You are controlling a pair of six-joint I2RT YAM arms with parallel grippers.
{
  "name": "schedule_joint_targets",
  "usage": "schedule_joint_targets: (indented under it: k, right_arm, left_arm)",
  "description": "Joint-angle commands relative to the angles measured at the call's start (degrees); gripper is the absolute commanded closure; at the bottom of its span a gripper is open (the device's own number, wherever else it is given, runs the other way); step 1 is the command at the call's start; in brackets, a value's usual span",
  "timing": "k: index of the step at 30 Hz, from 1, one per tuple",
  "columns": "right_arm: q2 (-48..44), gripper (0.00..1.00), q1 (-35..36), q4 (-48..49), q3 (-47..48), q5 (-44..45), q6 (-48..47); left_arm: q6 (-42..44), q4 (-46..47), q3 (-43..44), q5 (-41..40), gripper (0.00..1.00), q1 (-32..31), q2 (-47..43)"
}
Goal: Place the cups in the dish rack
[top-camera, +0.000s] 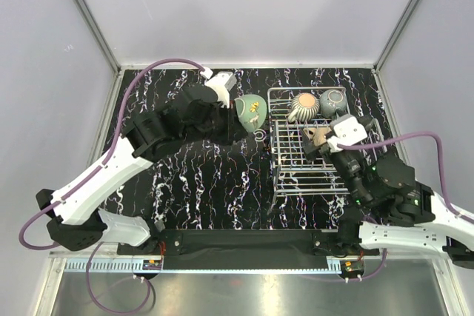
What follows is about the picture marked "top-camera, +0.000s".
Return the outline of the mint green cup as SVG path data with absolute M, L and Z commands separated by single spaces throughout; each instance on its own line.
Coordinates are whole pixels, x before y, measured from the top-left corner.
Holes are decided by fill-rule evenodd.
M 267 102 L 260 95 L 246 94 L 235 99 L 239 123 L 248 132 L 260 129 L 267 117 Z

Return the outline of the tan glazed ceramic mug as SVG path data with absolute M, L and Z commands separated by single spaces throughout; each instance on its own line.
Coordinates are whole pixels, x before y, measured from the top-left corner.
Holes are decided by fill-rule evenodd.
M 310 142 L 313 143 L 315 147 L 325 144 L 326 134 L 330 132 L 329 127 L 305 127 L 303 133 L 307 136 Z

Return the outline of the grey-blue speckled ceramic mug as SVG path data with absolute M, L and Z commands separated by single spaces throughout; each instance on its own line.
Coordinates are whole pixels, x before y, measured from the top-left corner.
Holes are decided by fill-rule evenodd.
M 340 90 L 326 90 L 321 94 L 319 103 L 324 118 L 334 119 L 347 113 L 347 98 Z

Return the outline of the white ribbed ceramic mug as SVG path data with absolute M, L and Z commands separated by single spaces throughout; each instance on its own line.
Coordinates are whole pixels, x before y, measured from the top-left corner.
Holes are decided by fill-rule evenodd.
M 287 121 L 305 122 L 314 119 L 318 115 L 319 100 L 311 93 L 300 93 L 291 102 L 287 114 Z

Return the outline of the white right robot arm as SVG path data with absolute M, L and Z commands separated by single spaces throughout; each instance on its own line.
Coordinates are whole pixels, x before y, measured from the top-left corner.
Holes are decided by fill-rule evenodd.
M 346 257 L 366 250 L 408 249 L 449 258 L 473 268 L 473 214 L 455 207 L 415 178 L 413 167 L 394 152 L 366 162 L 365 150 L 394 144 L 394 138 L 366 144 L 371 116 L 343 115 L 325 127 L 301 129 L 304 156 L 333 165 L 348 192 L 348 205 L 335 233 L 319 232 L 316 248 Z

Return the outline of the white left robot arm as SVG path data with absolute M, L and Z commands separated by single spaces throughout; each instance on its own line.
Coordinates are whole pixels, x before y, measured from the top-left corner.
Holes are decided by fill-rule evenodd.
M 56 191 L 37 193 L 50 220 L 54 246 L 80 251 L 95 243 L 123 243 L 144 255 L 159 246 L 157 229 L 140 215 L 128 217 L 102 209 L 121 185 L 185 144 L 208 140 L 223 146 L 247 136 L 244 98 L 221 102 L 218 93 L 195 85 L 158 109 L 138 115 L 106 153 L 77 179 Z

